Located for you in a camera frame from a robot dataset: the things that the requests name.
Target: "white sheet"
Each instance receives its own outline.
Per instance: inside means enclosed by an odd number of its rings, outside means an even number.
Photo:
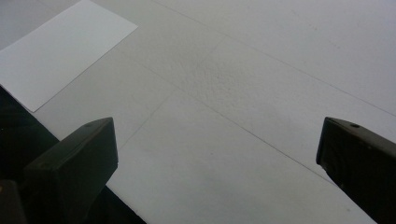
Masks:
[[[0,51],[0,84],[35,112],[136,28],[81,1]]]

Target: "paper sheet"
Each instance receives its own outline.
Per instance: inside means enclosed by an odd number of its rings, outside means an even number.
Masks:
[[[81,1],[0,51],[0,84],[35,112],[136,28]]]

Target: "table surface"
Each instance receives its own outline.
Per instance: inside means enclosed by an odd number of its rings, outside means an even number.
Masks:
[[[0,49],[76,2],[1,2]],[[113,117],[108,186],[147,223],[374,223],[315,157],[325,117],[396,141],[395,3],[93,2],[139,28],[33,115]]]

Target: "white board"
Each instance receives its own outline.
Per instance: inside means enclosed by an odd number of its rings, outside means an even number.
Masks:
[[[0,84],[35,112],[136,28],[81,1],[0,51]]]

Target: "white paper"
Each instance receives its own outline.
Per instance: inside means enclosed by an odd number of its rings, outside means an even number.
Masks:
[[[81,1],[0,51],[0,83],[35,112],[136,28]]]

